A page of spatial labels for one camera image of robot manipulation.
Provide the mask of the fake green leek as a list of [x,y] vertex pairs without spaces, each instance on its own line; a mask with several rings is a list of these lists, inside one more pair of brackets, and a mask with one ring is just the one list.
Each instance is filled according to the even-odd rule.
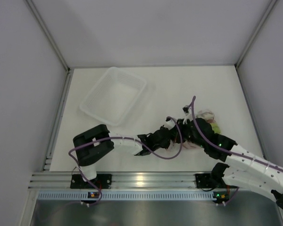
[[218,125],[216,122],[211,123],[210,125],[211,125],[211,127],[212,127],[212,130],[213,130],[216,134],[221,134],[221,129],[220,129],[219,125]]

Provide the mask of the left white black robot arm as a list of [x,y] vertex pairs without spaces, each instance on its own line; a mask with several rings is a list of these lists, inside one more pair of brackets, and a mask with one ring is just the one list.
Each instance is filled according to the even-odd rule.
[[[171,143],[178,142],[180,148],[173,157],[156,154],[158,149],[168,149]],[[134,156],[146,156],[150,153],[161,159],[173,159],[183,148],[183,136],[179,125],[173,118],[167,118],[165,124],[153,133],[136,136],[122,136],[112,133],[105,124],[100,124],[73,138],[74,149],[69,151],[84,182],[97,177],[96,163],[113,150]]]

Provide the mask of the clear zip top bag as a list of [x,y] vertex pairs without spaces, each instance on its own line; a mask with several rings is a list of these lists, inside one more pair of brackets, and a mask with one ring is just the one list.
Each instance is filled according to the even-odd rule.
[[183,124],[183,119],[172,119],[175,122],[175,127],[168,131],[167,137],[172,143],[180,144],[185,149],[192,149],[196,147],[204,147],[205,141],[199,134],[195,123],[198,124],[201,132],[207,139],[211,139],[216,133],[212,130],[210,123],[206,122],[202,118],[197,118],[197,113],[194,115],[195,118],[190,116],[190,119],[186,124]]

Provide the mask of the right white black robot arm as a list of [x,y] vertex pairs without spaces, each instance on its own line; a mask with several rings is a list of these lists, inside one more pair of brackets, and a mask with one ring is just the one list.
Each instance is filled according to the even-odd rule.
[[211,171],[215,183],[248,189],[283,209],[283,167],[215,133],[204,119],[179,119],[177,124],[184,140],[199,145],[209,157],[218,160]]

